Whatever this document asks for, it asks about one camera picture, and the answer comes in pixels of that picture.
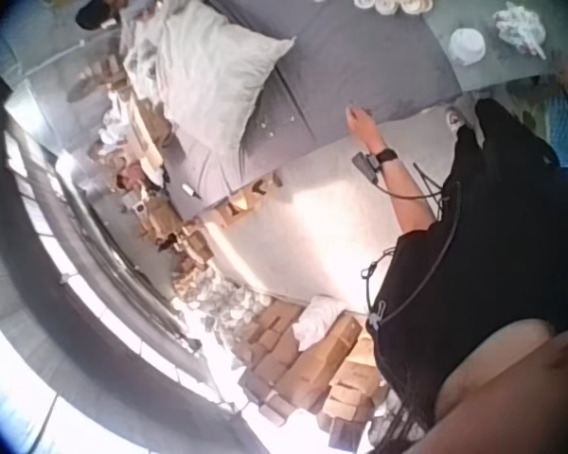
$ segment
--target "white plastic bag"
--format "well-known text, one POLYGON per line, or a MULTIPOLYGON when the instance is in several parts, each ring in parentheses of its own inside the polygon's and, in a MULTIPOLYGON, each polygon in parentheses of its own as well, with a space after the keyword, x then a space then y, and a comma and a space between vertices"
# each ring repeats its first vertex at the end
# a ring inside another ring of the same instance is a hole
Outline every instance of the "white plastic bag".
POLYGON ((299 321, 293 324, 294 337, 299 341, 299 352, 321 341, 346 308, 346 302, 328 296, 311 298, 310 305, 303 311, 299 321))
POLYGON ((507 2, 507 9, 494 14, 494 22, 499 29, 499 38, 515 46, 523 54, 538 55, 547 60, 541 48, 547 33, 539 14, 524 7, 507 2))

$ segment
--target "white pillow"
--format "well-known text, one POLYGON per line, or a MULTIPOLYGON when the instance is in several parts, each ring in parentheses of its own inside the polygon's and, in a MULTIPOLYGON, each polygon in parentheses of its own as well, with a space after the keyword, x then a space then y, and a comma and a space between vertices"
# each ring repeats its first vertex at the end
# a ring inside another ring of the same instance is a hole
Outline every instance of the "white pillow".
POLYGON ((159 44, 166 117, 221 156, 237 154, 265 79, 292 46, 189 0, 168 18, 159 44))

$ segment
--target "white sneaker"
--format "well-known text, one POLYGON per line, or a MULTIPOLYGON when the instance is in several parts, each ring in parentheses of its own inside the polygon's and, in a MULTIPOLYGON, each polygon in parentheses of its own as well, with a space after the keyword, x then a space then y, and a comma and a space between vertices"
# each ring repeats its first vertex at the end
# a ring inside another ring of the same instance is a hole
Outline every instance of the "white sneaker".
POLYGON ((465 116, 463 116, 463 114, 455 107, 449 107, 446 110, 446 124, 452 132, 456 133, 459 128, 464 126, 466 123, 467 121, 465 121, 465 116))

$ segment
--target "woman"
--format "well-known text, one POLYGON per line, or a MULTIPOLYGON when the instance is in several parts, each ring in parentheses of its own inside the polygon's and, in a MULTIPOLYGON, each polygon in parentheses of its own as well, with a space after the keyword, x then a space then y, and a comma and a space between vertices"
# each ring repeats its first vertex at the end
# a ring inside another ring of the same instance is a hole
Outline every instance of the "woman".
POLYGON ((457 143, 435 220, 370 116, 347 110, 387 190, 404 197, 391 198, 402 236, 367 328, 383 376, 424 428, 568 330, 568 182, 501 105, 478 101, 476 112, 484 149, 447 113, 457 143))

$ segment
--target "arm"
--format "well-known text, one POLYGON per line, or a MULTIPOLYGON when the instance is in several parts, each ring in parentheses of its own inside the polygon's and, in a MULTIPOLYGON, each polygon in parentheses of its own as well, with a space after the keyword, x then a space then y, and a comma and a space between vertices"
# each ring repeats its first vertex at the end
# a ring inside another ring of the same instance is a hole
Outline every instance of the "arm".
MULTIPOLYGON (((370 115, 361 108, 351 107, 346 110, 347 127, 372 154, 378 154, 387 148, 387 144, 370 115)), ((422 196, 413 177, 404 163, 396 159, 382 166, 382 176, 387 189, 403 196, 422 196)), ((434 213, 426 200, 406 201, 391 198, 391 203, 403 234, 415 230, 427 230, 435 222, 434 213)))

